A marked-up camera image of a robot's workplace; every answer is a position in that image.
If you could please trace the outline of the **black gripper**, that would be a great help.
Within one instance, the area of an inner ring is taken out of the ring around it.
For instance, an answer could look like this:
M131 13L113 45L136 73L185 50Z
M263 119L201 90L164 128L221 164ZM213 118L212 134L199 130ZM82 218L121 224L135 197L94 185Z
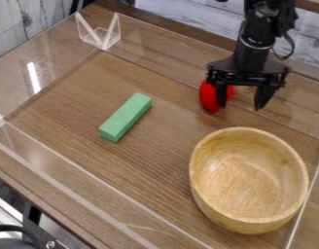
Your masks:
M227 103L227 85L256 87L254 110L262 109L272 98L278 88L286 84L291 67L267 59L260 70L244 70L236 63L235 57L212 61L205 66L205 82L216 88L216 102L220 108Z

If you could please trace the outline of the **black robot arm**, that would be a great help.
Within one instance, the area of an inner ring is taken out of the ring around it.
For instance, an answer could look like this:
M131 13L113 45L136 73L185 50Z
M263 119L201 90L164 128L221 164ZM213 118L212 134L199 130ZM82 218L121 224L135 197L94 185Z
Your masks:
M296 0L244 0L236 48L221 60L207 64L199 94L201 106L211 112L225 108L234 86L255 87L254 110L262 109L276 90L286 85L291 67L268 58L278 38L284 38L291 51L276 57L287 59L295 51L288 31L298 19Z

